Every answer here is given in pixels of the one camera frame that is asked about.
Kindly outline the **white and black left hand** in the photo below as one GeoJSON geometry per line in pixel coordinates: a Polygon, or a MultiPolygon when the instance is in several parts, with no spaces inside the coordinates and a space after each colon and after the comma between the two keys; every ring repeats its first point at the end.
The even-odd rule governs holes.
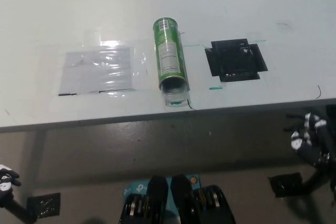
{"type": "Polygon", "coordinates": [[[21,186],[19,174],[11,168],[1,164],[1,208],[14,199],[13,186],[21,186]]]}

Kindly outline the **white and black right hand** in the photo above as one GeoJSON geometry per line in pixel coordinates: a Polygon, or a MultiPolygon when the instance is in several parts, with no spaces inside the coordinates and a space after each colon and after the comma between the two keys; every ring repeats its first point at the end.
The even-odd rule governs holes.
{"type": "Polygon", "coordinates": [[[335,142],[328,121],[316,114],[286,114],[298,122],[283,129],[291,133],[292,150],[309,165],[318,168],[335,162],[335,142]]]}

